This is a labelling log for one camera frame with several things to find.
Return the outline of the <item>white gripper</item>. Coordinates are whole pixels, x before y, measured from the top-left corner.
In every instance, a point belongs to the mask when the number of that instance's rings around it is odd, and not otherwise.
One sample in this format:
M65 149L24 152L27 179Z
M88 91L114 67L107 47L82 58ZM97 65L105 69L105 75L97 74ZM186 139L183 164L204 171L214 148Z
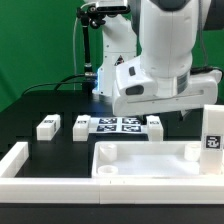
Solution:
M153 96L112 97L115 116L135 116L202 108L205 104L215 104L221 73L181 76L171 83L167 79L155 79L158 87Z

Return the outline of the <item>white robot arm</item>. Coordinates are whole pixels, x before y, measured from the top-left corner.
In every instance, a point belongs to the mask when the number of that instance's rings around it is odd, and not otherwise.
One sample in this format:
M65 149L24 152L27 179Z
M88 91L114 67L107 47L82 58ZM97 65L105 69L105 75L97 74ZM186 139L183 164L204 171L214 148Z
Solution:
M115 116L182 111L214 104L221 72L193 68L206 30L224 29L224 0L84 0L103 28L104 60L93 93Z

